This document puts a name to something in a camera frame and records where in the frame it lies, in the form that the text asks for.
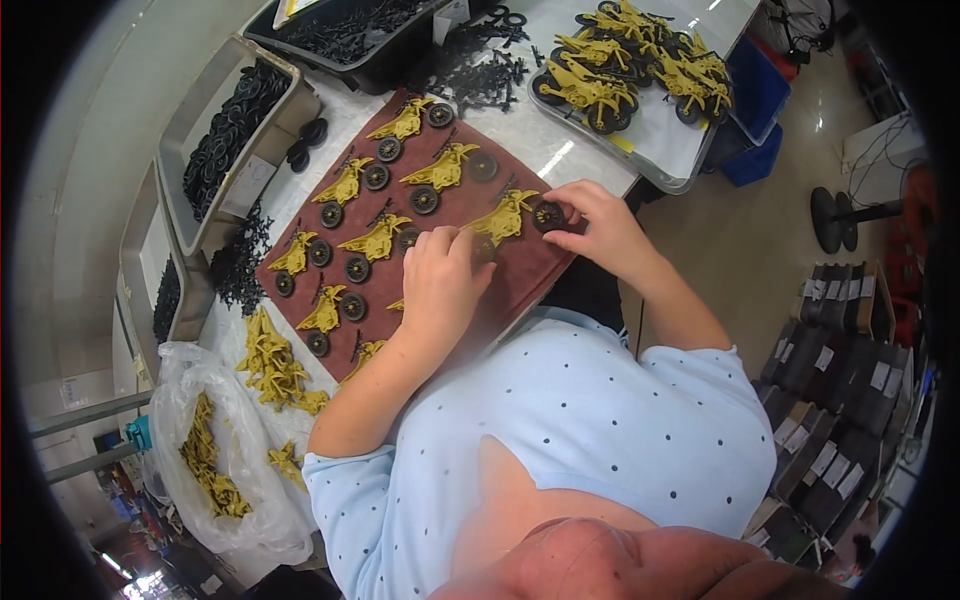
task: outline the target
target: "teal object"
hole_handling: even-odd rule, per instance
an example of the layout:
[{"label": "teal object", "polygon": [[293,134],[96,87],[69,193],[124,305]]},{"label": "teal object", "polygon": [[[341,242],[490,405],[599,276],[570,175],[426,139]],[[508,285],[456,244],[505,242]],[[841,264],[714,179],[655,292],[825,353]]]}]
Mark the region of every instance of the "teal object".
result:
[{"label": "teal object", "polygon": [[127,425],[127,439],[136,446],[136,449],[143,452],[154,447],[150,441],[149,415],[137,417],[136,420]]}]

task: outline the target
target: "black plastic bin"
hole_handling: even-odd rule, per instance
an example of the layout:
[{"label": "black plastic bin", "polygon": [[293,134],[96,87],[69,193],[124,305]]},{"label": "black plastic bin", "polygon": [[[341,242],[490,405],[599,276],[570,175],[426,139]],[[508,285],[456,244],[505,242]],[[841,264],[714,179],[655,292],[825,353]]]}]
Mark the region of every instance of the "black plastic bin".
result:
[{"label": "black plastic bin", "polygon": [[[303,14],[281,28],[295,27],[303,18],[320,18],[337,23],[366,7],[382,4],[383,0],[326,0],[310,7]],[[276,38],[274,16],[279,0],[258,14],[243,32],[243,37],[279,52],[282,56],[299,59],[308,66],[337,77],[352,89],[368,94],[382,94],[403,83],[407,72],[430,50],[433,43],[433,13],[446,0],[427,0],[420,12],[388,34],[362,59],[351,64],[340,64],[307,50],[284,43]]]}]

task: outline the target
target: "hair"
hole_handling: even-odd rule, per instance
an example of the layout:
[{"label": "hair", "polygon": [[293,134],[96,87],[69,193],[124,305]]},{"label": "hair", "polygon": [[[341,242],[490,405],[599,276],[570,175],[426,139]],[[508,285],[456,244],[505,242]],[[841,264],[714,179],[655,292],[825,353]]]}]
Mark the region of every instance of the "hair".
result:
[{"label": "hair", "polygon": [[862,534],[853,536],[853,545],[856,546],[856,565],[860,571],[866,571],[876,558],[876,550],[870,545],[870,538]]}]

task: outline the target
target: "woman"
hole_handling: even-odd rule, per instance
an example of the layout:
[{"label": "woman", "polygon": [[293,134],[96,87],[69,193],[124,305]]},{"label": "woman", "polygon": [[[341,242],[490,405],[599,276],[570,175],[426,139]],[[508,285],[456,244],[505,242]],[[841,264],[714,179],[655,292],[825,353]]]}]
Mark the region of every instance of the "woman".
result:
[{"label": "woman", "polygon": [[656,581],[697,590],[766,558],[730,540],[776,455],[723,327],[622,200],[590,181],[544,198],[590,224],[544,239],[636,288],[663,346],[638,364],[609,327],[539,307],[490,356],[428,382],[495,264],[471,271],[470,231],[422,233],[402,325],[318,415],[303,467],[348,599],[619,598],[646,589],[644,548],[668,573]]}]

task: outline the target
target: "blue plastic crate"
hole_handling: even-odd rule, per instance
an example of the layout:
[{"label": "blue plastic crate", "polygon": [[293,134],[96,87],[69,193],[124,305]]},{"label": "blue plastic crate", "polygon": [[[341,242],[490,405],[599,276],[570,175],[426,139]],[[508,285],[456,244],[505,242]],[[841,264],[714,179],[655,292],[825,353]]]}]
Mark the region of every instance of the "blue plastic crate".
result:
[{"label": "blue plastic crate", "polygon": [[780,143],[783,141],[783,129],[775,123],[767,139],[759,148],[753,148],[733,160],[720,165],[723,174],[730,183],[743,187],[770,177],[780,153]]}]

